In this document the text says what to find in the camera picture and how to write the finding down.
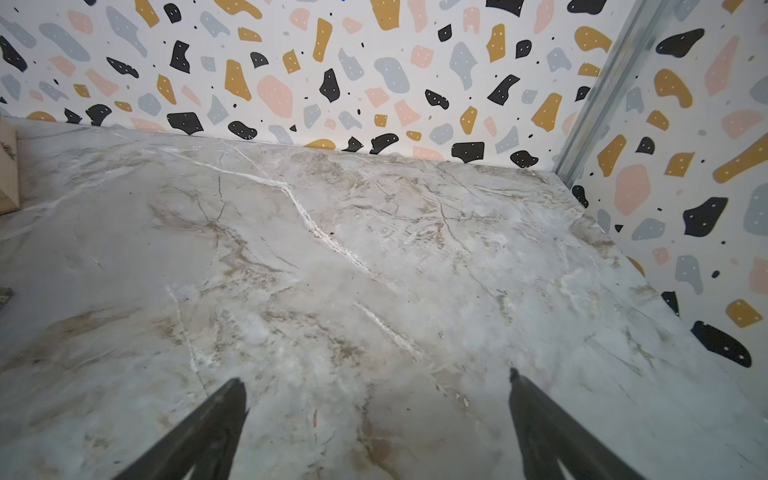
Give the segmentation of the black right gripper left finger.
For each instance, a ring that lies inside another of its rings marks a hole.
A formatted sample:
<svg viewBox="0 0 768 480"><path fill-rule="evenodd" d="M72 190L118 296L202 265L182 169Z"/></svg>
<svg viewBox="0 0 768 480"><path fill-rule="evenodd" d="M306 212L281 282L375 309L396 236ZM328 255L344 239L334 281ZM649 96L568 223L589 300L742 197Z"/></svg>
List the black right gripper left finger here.
<svg viewBox="0 0 768 480"><path fill-rule="evenodd" d="M116 477L227 479L247 414L245 384L232 378Z"/></svg>

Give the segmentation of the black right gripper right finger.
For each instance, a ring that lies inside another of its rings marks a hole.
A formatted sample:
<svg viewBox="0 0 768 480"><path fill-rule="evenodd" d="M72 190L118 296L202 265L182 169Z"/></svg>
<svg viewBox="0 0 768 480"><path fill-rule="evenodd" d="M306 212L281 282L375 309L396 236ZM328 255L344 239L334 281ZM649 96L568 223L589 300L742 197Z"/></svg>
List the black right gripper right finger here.
<svg viewBox="0 0 768 480"><path fill-rule="evenodd" d="M510 369L509 409L527 479L640 479L529 378Z"/></svg>

